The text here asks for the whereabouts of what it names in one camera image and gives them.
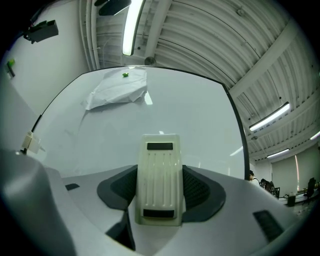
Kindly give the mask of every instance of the ceiling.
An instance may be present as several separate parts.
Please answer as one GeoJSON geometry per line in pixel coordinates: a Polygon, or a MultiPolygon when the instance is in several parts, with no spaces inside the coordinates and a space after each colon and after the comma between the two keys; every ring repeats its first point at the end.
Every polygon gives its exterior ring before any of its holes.
{"type": "Polygon", "coordinates": [[[143,65],[194,72],[226,85],[240,114],[251,163],[286,148],[317,143],[320,64],[292,17],[271,0],[146,0],[134,54],[122,55],[127,11],[99,16],[80,0],[80,28],[90,69],[143,65]],[[290,110],[260,129],[249,126],[285,102],[290,110]]]}

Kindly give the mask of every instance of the white cloth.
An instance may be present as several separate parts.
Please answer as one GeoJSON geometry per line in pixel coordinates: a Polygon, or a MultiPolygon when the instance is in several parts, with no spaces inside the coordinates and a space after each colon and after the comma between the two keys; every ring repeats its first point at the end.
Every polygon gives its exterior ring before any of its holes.
{"type": "Polygon", "coordinates": [[[252,184],[260,187],[259,181],[257,180],[257,178],[256,178],[255,176],[253,176],[253,179],[252,179],[250,182],[251,182],[252,184]]]}
{"type": "Polygon", "coordinates": [[[147,92],[145,67],[128,67],[104,74],[100,84],[88,95],[82,105],[86,110],[110,103],[134,102],[147,92]]]}

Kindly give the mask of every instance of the white table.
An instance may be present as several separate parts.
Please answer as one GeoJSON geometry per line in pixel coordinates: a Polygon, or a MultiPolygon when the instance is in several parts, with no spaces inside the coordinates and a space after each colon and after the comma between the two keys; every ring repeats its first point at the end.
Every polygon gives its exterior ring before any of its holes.
{"type": "Polygon", "coordinates": [[[62,177],[72,177],[137,164],[143,134],[179,134],[184,165],[244,179],[239,124],[217,82],[182,71],[146,67],[148,93],[144,100],[85,110],[82,101],[103,75],[125,68],[85,73],[71,82],[48,106],[34,130],[45,151],[27,154],[60,171],[62,177]]]}

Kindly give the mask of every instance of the office chair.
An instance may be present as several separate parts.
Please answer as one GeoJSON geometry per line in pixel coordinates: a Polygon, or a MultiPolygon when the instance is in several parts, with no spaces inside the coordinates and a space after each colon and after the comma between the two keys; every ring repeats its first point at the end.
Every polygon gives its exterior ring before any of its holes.
{"type": "Polygon", "coordinates": [[[303,202],[303,204],[305,202],[308,202],[308,204],[310,204],[310,198],[312,197],[312,195],[315,192],[315,184],[316,184],[315,178],[311,178],[308,182],[308,189],[307,189],[306,193],[303,195],[303,196],[307,197],[307,199],[303,202]]]}

